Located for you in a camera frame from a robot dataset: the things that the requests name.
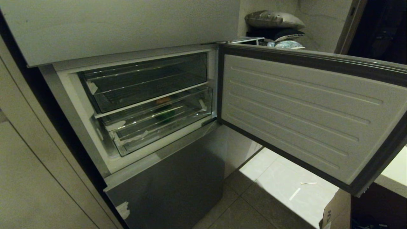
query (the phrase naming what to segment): cushion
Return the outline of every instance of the cushion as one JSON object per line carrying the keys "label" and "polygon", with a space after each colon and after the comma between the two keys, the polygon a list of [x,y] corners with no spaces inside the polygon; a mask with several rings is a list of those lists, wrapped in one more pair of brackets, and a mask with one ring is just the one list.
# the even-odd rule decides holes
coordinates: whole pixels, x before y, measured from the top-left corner
{"label": "cushion", "polygon": [[257,11],[245,17],[246,23],[255,28],[293,28],[302,29],[305,24],[289,13],[270,10]]}
{"label": "cushion", "polygon": [[275,42],[283,40],[293,40],[295,38],[304,36],[305,33],[296,29],[254,29],[247,32],[248,37],[264,37],[271,39]]}

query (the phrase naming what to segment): open freezer door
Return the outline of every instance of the open freezer door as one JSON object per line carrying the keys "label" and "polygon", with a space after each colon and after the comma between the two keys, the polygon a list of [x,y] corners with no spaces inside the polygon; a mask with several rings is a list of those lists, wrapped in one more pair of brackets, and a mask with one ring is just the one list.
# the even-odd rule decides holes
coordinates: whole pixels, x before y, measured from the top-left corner
{"label": "open freezer door", "polygon": [[360,196],[406,144],[407,66],[226,44],[218,119]]}

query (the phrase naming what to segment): gray pillow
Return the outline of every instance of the gray pillow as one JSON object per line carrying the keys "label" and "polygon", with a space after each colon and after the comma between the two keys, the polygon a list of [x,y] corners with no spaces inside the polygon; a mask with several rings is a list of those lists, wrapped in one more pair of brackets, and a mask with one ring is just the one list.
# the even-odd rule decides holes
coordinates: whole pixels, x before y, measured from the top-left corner
{"label": "gray pillow", "polygon": [[246,23],[255,28],[293,28],[302,29],[305,24],[289,13],[262,10],[250,13],[245,17]]}

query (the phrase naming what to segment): bottom freezer drawer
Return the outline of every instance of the bottom freezer drawer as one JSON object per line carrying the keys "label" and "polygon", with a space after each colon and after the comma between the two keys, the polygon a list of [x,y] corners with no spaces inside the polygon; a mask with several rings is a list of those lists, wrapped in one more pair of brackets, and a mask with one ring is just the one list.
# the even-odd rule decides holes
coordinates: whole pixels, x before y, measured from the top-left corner
{"label": "bottom freezer drawer", "polygon": [[105,190],[129,228],[190,229],[219,201],[224,132],[224,126],[217,128]]}

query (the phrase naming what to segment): freezer compartment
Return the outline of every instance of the freezer compartment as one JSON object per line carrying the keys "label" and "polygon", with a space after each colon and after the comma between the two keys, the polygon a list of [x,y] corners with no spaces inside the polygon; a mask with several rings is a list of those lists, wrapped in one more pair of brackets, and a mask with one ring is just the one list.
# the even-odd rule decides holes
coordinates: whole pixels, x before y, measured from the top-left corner
{"label": "freezer compartment", "polygon": [[121,156],[212,113],[212,89],[201,86],[101,117]]}
{"label": "freezer compartment", "polygon": [[119,109],[206,82],[206,53],[81,72],[96,112]]}

